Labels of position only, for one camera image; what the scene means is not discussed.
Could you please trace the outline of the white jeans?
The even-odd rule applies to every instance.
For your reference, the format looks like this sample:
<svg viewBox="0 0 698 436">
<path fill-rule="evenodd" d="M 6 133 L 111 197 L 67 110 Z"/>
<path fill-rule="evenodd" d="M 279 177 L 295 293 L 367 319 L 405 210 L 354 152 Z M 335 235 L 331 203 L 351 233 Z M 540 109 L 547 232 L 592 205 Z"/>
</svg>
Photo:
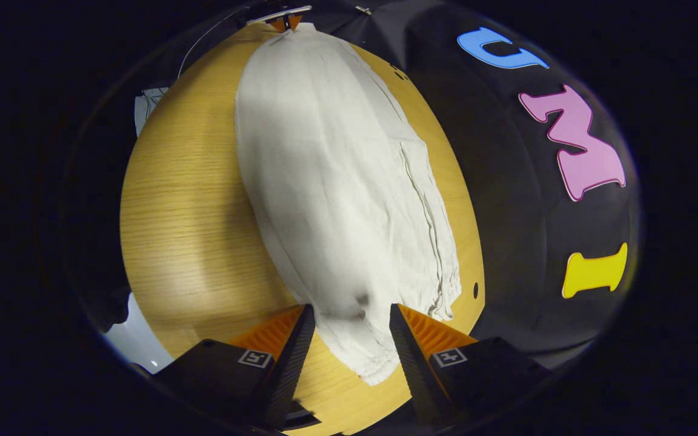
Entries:
<svg viewBox="0 0 698 436">
<path fill-rule="evenodd" d="M 390 307 L 451 320 L 456 243 L 427 144 L 338 37 L 302 23 L 249 58 L 236 154 L 264 246 L 331 353 L 369 386 L 399 364 Z"/>
</svg>

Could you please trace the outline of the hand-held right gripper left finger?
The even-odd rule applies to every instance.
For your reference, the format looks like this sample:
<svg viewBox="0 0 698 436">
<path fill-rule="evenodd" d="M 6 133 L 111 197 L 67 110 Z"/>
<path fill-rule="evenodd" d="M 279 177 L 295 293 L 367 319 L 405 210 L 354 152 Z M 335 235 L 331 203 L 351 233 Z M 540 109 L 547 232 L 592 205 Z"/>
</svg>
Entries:
<svg viewBox="0 0 698 436">
<path fill-rule="evenodd" d="M 294 399 L 315 328 L 313 307 L 286 309 L 230 342 L 205 339 L 153 380 L 235 431 L 290 431 L 316 419 Z"/>
</svg>

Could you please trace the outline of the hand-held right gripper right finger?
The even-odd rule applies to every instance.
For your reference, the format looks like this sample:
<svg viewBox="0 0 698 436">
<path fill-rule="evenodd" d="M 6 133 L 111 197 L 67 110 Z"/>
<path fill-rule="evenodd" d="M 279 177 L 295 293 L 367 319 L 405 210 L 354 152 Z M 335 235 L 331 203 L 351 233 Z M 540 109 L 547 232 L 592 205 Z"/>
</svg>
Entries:
<svg viewBox="0 0 698 436">
<path fill-rule="evenodd" d="M 482 422 L 545 386 L 551 371 L 501 337 L 476 340 L 401 304 L 390 308 L 390 331 L 422 424 Z"/>
</svg>

